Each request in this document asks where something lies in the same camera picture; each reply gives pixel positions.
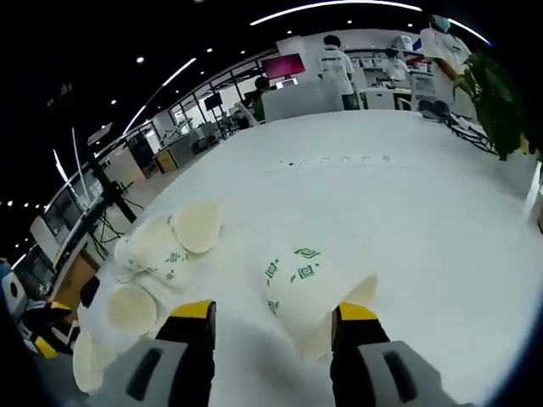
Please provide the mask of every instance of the computer monitor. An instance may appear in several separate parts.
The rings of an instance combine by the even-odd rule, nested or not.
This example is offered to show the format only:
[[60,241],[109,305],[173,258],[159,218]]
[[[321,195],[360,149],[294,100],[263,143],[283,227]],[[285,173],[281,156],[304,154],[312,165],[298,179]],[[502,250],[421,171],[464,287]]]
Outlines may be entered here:
[[262,61],[262,68],[264,68],[268,79],[295,75],[305,71],[305,67],[299,53],[264,59]]
[[282,89],[286,86],[298,85],[298,80],[296,78],[285,79],[284,81],[279,81],[275,85],[277,86],[277,89]]
[[204,100],[205,108],[209,112],[213,108],[222,105],[222,98],[220,93],[214,93]]

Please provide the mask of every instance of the ceiling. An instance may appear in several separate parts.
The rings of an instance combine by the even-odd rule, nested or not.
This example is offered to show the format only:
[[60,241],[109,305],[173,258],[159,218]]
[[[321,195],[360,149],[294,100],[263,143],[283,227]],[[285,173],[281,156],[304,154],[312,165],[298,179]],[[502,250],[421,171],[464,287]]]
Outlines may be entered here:
[[[206,77],[273,47],[288,30],[293,35],[352,28],[419,32],[426,26],[421,13],[360,4],[314,8],[249,25],[268,14],[307,3],[152,2],[131,9],[115,5],[122,8],[118,11],[110,4],[81,7],[78,3],[73,9],[53,9],[47,4],[15,10],[11,25],[17,30],[4,35],[13,41],[3,51],[4,63],[8,61],[8,82],[3,89],[8,108],[2,121],[0,216],[4,236],[0,257],[13,261],[25,252],[28,228],[40,211],[34,205],[46,204],[63,183],[54,165],[53,149],[68,175],[75,172],[70,123],[75,123],[82,141],[109,122],[113,122],[111,133],[120,135],[162,83],[189,59],[197,60],[160,90],[135,124],[151,118],[159,106],[170,106]],[[405,3],[421,7],[432,3],[438,11],[440,4]],[[469,17],[451,6],[447,15],[477,29]],[[352,20],[352,25],[347,25],[347,20]],[[465,31],[454,30],[468,45],[480,45]],[[213,48],[212,53],[206,52],[208,47]],[[145,58],[143,64],[136,62],[140,56]],[[63,83],[72,85],[74,102],[67,108],[56,109],[62,103],[48,108],[50,99],[58,99]],[[14,201],[10,208],[6,206],[9,200]]]

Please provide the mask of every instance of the paper cup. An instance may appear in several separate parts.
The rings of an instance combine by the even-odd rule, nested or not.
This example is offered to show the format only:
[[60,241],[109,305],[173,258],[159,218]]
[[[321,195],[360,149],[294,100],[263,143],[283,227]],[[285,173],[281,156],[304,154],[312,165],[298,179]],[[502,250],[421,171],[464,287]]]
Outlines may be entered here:
[[109,295],[107,315],[113,328],[142,336],[154,329],[157,307],[143,288],[126,284]]
[[269,310],[279,319],[298,352],[316,360],[332,347],[332,311],[340,302],[366,306],[376,276],[345,273],[334,257],[300,248],[272,259],[263,272]]
[[196,254],[205,253],[219,239],[219,206],[214,202],[189,203],[173,215],[171,226],[186,250]]
[[163,283],[184,288],[191,277],[187,251],[176,239],[170,216],[146,220],[131,237],[123,237],[115,246],[115,260],[134,273],[146,271]]
[[77,387],[84,393],[96,393],[102,387],[104,370],[117,355],[81,331],[74,344],[72,358]]

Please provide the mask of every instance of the desk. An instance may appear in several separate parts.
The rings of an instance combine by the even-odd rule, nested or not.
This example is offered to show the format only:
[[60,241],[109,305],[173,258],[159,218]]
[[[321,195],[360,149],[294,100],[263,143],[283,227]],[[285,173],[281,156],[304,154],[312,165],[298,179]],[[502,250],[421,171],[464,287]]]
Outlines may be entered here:
[[159,167],[160,172],[165,173],[175,168],[181,168],[194,157],[192,149],[193,139],[194,137],[187,134],[155,154],[153,159]]
[[361,96],[366,99],[366,109],[387,109],[387,110],[400,110],[401,106],[396,102],[400,96],[409,96],[411,101],[411,89],[396,88],[388,89],[387,87],[368,87],[359,91]]
[[[104,208],[104,199],[96,198],[63,241],[57,259],[53,262],[53,268],[58,274],[49,300],[58,301],[73,310],[76,310],[81,302],[82,287],[94,276],[99,267],[96,260],[85,250],[90,240],[87,231]],[[77,319],[77,313],[72,312],[66,319],[72,322]]]
[[[342,162],[346,154],[352,162]],[[221,203],[221,239],[197,263],[193,285],[178,294],[152,276],[138,280],[163,314],[217,302],[210,406],[330,407],[329,360],[296,356],[255,276],[281,245],[345,254],[349,272],[378,274],[372,309],[389,337],[433,364],[458,402],[483,405],[523,350],[543,285],[541,235],[495,166],[494,156],[412,112],[314,114],[240,131],[134,224],[196,198]],[[117,272],[108,258],[79,315],[83,329],[123,350],[137,339],[105,318]]]

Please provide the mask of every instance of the white shirt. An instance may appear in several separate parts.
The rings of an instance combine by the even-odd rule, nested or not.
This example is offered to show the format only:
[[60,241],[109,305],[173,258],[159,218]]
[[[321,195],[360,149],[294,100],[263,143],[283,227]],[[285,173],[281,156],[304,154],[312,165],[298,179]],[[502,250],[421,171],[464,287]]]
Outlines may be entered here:
[[[420,51],[426,57],[441,58],[458,73],[462,73],[462,64],[471,55],[469,48],[460,38],[431,27],[421,31],[421,45]],[[454,82],[436,63],[432,64],[432,73],[437,98],[447,103],[453,112],[475,119],[477,115],[469,96],[462,89],[456,89],[455,97]]]
[[338,47],[327,45],[322,52],[319,62],[321,64],[322,77],[332,79],[341,95],[352,95],[355,90],[349,81],[347,74],[353,74],[353,64],[347,55]]
[[383,61],[383,72],[390,79],[405,81],[406,75],[409,74],[409,68],[401,59],[385,59]]

